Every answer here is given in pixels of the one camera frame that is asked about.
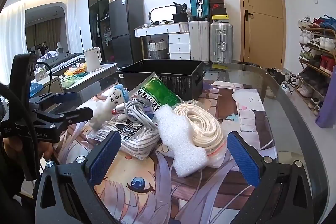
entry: green package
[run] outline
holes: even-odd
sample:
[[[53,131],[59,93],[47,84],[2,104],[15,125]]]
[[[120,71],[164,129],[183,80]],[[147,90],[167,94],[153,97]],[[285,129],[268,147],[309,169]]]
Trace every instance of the green package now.
[[[155,72],[132,90],[131,95],[134,98],[142,97],[152,102],[154,111],[166,104],[172,107],[181,102],[179,97],[162,83]]]

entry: plush toy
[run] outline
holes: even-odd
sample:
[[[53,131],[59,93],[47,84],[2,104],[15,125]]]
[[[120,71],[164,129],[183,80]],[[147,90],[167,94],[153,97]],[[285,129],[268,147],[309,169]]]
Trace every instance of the plush toy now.
[[[89,121],[90,127],[94,130],[98,130],[104,122],[112,119],[112,110],[115,109],[117,105],[128,101],[129,95],[127,91],[125,91],[123,85],[118,84],[114,86],[106,101],[99,101],[97,103],[96,109],[93,112],[93,117]]]

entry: blue plush hair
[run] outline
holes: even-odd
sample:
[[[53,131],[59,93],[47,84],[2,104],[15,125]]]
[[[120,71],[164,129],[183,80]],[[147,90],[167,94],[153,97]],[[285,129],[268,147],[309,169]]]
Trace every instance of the blue plush hair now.
[[[118,89],[118,90],[121,90],[122,94],[123,94],[123,97],[125,99],[125,102],[128,102],[129,101],[129,95],[128,95],[128,92],[124,89],[123,85],[122,84],[118,84],[118,85],[115,85],[114,88]]]

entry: white cable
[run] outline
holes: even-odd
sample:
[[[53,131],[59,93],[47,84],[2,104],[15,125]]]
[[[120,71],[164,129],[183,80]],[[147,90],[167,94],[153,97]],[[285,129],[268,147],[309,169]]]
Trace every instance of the white cable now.
[[[146,127],[157,132],[158,126],[145,114],[145,109],[138,99],[132,99],[125,103],[124,113],[131,122],[143,123]]]
[[[194,104],[182,104],[174,109],[180,116],[187,116],[194,129],[194,144],[206,151],[215,149],[223,140],[221,124],[209,112]]]
[[[103,141],[111,131],[119,130],[115,124],[115,122],[110,121],[106,125],[103,125],[93,139]],[[126,139],[125,137],[134,130],[134,126],[136,125],[129,123],[124,129],[119,130],[121,135],[121,150],[131,156],[144,159],[150,154],[155,144],[159,141],[160,135],[157,131],[142,126],[136,134]]]

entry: anime tablecloth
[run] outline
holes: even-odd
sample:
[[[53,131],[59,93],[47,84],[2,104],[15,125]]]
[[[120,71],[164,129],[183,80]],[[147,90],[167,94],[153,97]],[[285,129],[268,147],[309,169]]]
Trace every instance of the anime tablecloth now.
[[[277,157],[256,90],[221,81],[205,81],[204,87],[200,97],[207,102],[209,112],[220,121],[226,135],[237,131],[262,156]],[[96,102],[106,94],[108,90],[80,107],[95,109]],[[97,144],[86,138],[89,132],[84,125],[85,122],[73,125],[62,135],[55,150],[61,163],[87,155]],[[208,167],[179,178],[172,167],[172,151],[162,144],[145,160],[119,151],[95,191],[111,215],[124,224],[230,223],[254,188],[246,184],[226,145],[209,158]]]

